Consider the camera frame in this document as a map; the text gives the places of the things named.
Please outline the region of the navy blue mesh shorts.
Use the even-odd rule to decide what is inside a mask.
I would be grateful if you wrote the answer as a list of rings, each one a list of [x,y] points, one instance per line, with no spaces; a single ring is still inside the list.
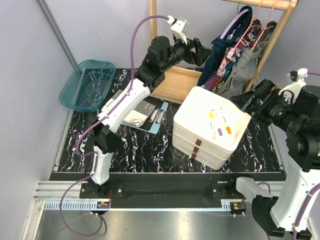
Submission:
[[[202,86],[218,69],[226,49],[231,47],[236,42],[236,39],[245,33],[245,30],[250,25],[252,17],[252,7],[249,5],[243,6],[223,33],[211,42],[213,54],[206,60],[197,86]]]

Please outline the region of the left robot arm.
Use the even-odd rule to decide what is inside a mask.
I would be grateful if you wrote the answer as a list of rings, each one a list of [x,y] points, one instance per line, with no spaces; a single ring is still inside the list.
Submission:
[[[106,183],[110,178],[113,154],[123,144],[116,132],[125,117],[165,80],[165,71],[181,61],[199,67],[213,52],[204,47],[198,38],[187,39],[186,42],[176,39],[174,45],[171,45],[167,37],[155,37],[127,87],[110,107],[98,116],[88,118],[90,127],[84,133],[93,136],[94,160],[86,180],[95,197],[103,198],[111,192]]]

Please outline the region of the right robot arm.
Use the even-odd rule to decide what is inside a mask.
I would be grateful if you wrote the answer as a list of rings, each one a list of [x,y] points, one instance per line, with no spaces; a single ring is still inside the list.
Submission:
[[[307,221],[320,192],[320,88],[279,89],[264,79],[230,100],[252,118],[283,130],[292,162],[279,196],[264,192],[250,177],[235,178],[227,185],[228,195],[250,202],[254,220],[267,235],[289,232],[295,240],[311,239]]]

